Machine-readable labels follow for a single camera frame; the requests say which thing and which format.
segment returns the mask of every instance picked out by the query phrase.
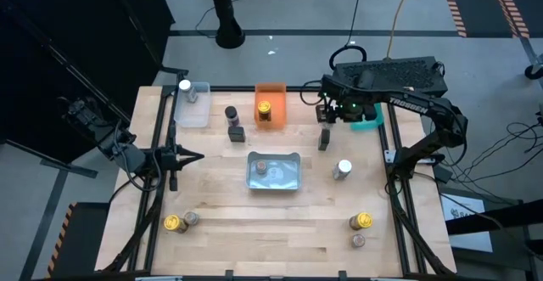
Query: orange bin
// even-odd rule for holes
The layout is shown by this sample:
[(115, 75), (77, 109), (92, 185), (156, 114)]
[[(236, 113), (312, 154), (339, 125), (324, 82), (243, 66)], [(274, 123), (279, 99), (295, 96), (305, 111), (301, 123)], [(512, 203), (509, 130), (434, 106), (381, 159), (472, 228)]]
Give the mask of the orange bin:
[[(261, 121), (258, 103), (267, 101), (271, 105), (271, 121)], [(283, 129), (287, 123), (287, 84), (284, 82), (262, 82), (255, 85), (255, 123), (261, 129)]]

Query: gray floor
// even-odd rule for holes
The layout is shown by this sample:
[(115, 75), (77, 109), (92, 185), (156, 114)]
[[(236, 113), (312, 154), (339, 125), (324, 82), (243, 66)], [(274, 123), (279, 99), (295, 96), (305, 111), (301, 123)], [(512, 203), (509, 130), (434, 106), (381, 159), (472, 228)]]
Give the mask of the gray floor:
[[(211, 0), (166, 0), (177, 21), (172, 30), (193, 30)], [(334, 29), (348, 30), (355, 0), (243, 0), (234, 3), (240, 25), (246, 29)], [(399, 0), (361, 0), (356, 29), (389, 30)], [(215, 29), (211, 11), (200, 26)], [(398, 29), (453, 31), (445, 0), (406, 0)], [(247, 37), (238, 49), (218, 48), (205, 37), (170, 37), (164, 65), (189, 69), (189, 78), (213, 85), (253, 85), (260, 81), (285, 81), (299, 85), (329, 73), (329, 55), (344, 45), (346, 37)], [(368, 51), (369, 59), (382, 59), (387, 37), (353, 37)], [(543, 39), (530, 40), (536, 52), (543, 53)], [(446, 65), (446, 94), (470, 120), (465, 167), (481, 151), (504, 137), (513, 121), (535, 123), (534, 113), (541, 101), (537, 81), (522, 76), (528, 59), (516, 39), (463, 39), (458, 37), (396, 37), (391, 57), (434, 55)], [(346, 53), (338, 61), (358, 60)], [(156, 84), (172, 81), (158, 74)], [(524, 154), (529, 141), (510, 143), (473, 171), (473, 177), (519, 166), (534, 151)], [(452, 151), (456, 157), (457, 150)], [(504, 197), (537, 200), (543, 194), (539, 183), (543, 156), (522, 170), (480, 182), (480, 186)], [(76, 165), (99, 171), (96, 179), (70, 174), (61, 195), (42, 249), (34, 278), (44, 277), (65, 209), (74, 201), (105, 202), (113, 192), (117, 168), (93, 150), (74, 161)], [(37, 226), (57, 171), (39, 166), (39, 159), (10, 146), (0, 146), (0, 205), (4, 221), (0, 225), (0, 272), (5, 279), (17, 279), (25, 263)], [(531, 228), (532, 236), (543, 239), (542, 228)], [(479, 264), (458, 262), (461, 274), (494, 279), (521, 279), (518, 273), (496, 270)]]

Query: can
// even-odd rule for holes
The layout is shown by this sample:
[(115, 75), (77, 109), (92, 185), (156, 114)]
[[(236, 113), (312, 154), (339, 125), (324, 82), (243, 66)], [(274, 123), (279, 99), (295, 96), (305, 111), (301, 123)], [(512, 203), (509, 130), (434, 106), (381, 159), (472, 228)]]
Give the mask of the can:
[(355, 248), (362, 247), (366, 243), (366, 238), (362, 234), (355, 234), (352, 237), (351, 243)]
[(266, 174), (266, 162), (263, 160), (256, 161), (256, 172), (263, 175)]
[(369, 228), (372, 226), (373, 219), (369, 213), (362, 212), (349, 219), (349, 226), (354, 230)]
[(177, 233), (185, 233), (188, 225), (177, 215), (169, 215), (164, 220), (164, 228)]
[(182, 80), (179, 82), (179, 89), (185, 94), (185, 99), (189, 103), (196, 102), (196, 99), (198, 99), (198, 94), (196, 93), (196, 89), (194, 88), (193, 84), (189, 80)]
[(260, 101), (258, 103), (258, 120), (259, 121), (271, 121), (272, 119), (272, 105), (268, 101)]
[(234, 106), (228, 106), (224, 109), (224, 114), (227, 116), (228, 125), (236, 127), (239, 125), (238, 111)]
[(185, 221), (188, 226), (196, 225), (199, 219), (200, 216), (194, 212), (187, 212), (187, 214), (185, 214), (185, 216), (183, 217), (183, 221)]
[(348, 160), (341, 160), (338, 162), (332, 170), (333, 179), (342, 180), (349, 175), (352, 165)]

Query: yellow lid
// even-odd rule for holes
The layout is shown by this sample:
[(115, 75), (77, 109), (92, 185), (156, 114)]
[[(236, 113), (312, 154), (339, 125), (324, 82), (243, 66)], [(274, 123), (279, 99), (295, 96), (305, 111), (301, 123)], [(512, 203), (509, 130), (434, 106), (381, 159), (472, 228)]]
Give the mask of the yellow lid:
[(366, 212), (359, 214), (356, 220), (358, 221), (358, 225), (360, 225), (362, 228), (371, 227), (373, 222), (372, 216)]
[(272, 105), (268, 101), (260, 101), (258, 103), (258, 111), (261, 113), (268, 113), (270, 112), (271, 108), (272, 108)]
[(177, 215), (167, 216), (164, 220), (164, 228), (167, 230), (175, 231), (181, 225), (181, 219)]

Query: wooden tabletop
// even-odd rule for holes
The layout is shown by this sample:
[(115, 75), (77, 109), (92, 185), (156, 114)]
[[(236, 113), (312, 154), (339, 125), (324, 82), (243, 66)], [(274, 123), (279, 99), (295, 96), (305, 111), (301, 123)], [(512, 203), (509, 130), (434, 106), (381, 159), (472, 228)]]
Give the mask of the wooden tabletop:
[[(139, 148), (150, 147), (160, 90), (139, 90), (130, 127)], [(172, 100), (169, 98), (166, 105), (165, 123)], [(386, 176), (378, 131), (352, 132), (349, 125), (336, 124), (327, 150), (321, 152), (317, 150), (321, 128), (316, 124), (315, 108), (302, 104), (297, 93), (288, 93), (287, 104), (286, 127), (280, 132), (261, 132), (255, 128), (253, 93), (212, 93), (206, 128), (177, 127), (177, 142), (205, 158), (177, 174), (178, 192), (166, 188), (161, 217), (194, 211), (200, 221), (184, 234), (168, 232), (160, 225), (153, 275), (224, 275), (232, 269), (237, 276), (334, 277), (339, 270), (347, 271), (350, 277), (401, 276), (389, 196), (383, 189)], [(231, 143), (227, 136), (224, 109), (228, 105), (238, 110), (245, 143)], [(389, 147), (393, 149), (384, 107)], [(418, 115), (402, 109), (396, 109), (396, 114), (405, 146), (424, 137)], [(165, 126), (160, 143), (164, 140)], [(302, 188), (294, 193), (251, 192), (245, 184), (251, 151), (300, 154)], [(342, 159), (350, 160), (353, 170), (344, 181), (334, 181), (333, 166)], [(429, 166), (418, 166), (417, 171), (432, 175)], [(120, 171), (116, 187), (126, 180)], [(415, 176), (411, 191), (421, 235), (455, 271), (435, 182)], [(132, 235), (140, 195), (129, 185), (111, 205), (97, 269), (107, 266)], [(361, 211), (372, 215), (373, 225), (352, 230), (347, 220)], [(366, 238), (366, 244), (354, 249), (350, 239), (357, 233)], [(142, 239), (138, 268), (143, 267), (147, 242), (148, 235)], [(407, 232), (406, 245), (411, 271), (416, 272)]]

